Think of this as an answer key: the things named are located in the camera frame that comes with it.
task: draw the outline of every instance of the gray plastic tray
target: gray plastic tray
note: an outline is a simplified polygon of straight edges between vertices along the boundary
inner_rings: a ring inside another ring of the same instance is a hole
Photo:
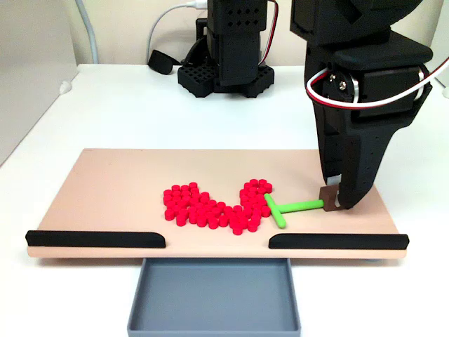
[[[147,258],[130,337],[295,336],[289,259]]]

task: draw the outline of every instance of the red cylinder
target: red cylinder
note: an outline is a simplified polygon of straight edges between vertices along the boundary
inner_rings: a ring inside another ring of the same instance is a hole
[[[196,219],[196,224],[198,225],[198,227],[205,227],[208,224],[208,219],[206,216],[199,216]]]
[[[220,216],[218,218],[218,225],[220,227],[226,227],[228,225],[228,223],[229,223],[229,219],[227,216]]]
[[[172,209],[167,209],[165,212],[165,217],[167,221],[171,221],[175,218],[175,211]]]
[[[218,219],[215,216],[211,216],[208,218],[209,228],[212,230],[216,230],[218,228]]]
[[[270,216],[270,214],[272,213],[272,210],[269,209],[268,206],[263,206],[263,207],[261,208],[261,212],[262,212],[262,216],[263,216],[264,218],[268,218],[268,217]]]
[[[264,185],[264,189],[265,189],[265,191],[267,191],[267,193],[271,193],[271,192],[273,192],[273,185],[270,183],[266,183]]]
[[[180,214],[176,217],[176,225],[182,227],[182,226],[185,226],[186,223],[187,223],[187,218],[185,216]]]

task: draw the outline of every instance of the white table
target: white table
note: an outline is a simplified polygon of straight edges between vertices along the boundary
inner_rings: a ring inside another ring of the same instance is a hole
[[[37,228],[85,147],[316,149],[302,67],[277,67],[257,99],[197,99],[146,66],[80,65],[0,168],[0,336],[126,336],[141,260],[37,260]],[[434,90],[393,138],[376,185],[400,232],[402,261],[301,260],[293,270],[302,337],[447,333],[449,101]]]

